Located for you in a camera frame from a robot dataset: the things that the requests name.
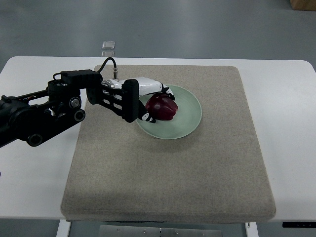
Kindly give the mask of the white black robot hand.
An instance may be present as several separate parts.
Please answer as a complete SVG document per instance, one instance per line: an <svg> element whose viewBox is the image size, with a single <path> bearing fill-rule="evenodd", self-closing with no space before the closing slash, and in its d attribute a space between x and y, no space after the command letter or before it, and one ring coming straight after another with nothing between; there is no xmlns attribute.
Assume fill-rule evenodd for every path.
<svg viewBox="0 0 316 237"><path fill-rule="evenodd" d="M145 77L138 77L135 78L135 80L138 81L139 96L162 93L164 95L167 95L171 100L176 100L170 87L157 80ZM145 108L145 105L141 101L139 101L138 119L149 123L156 122L156 119L149 114L149 112Z"/></svg>

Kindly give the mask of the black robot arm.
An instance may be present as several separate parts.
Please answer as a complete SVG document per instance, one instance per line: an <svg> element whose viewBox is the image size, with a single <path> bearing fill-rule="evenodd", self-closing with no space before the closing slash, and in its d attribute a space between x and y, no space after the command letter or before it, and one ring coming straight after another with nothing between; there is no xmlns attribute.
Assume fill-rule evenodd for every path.
<svg viewBox="0 0 316 237"><path fill-rule="evenodd" d="M139 112L139 83L126 80L121 88L103 83L100 71L61 71L60 79L47 83L47 88L0 100L0 145L17 139L36 147L80 123L85 118L81 109L81 89L86 89L91 104L99 104L126 122L133 122Z"/></svg>

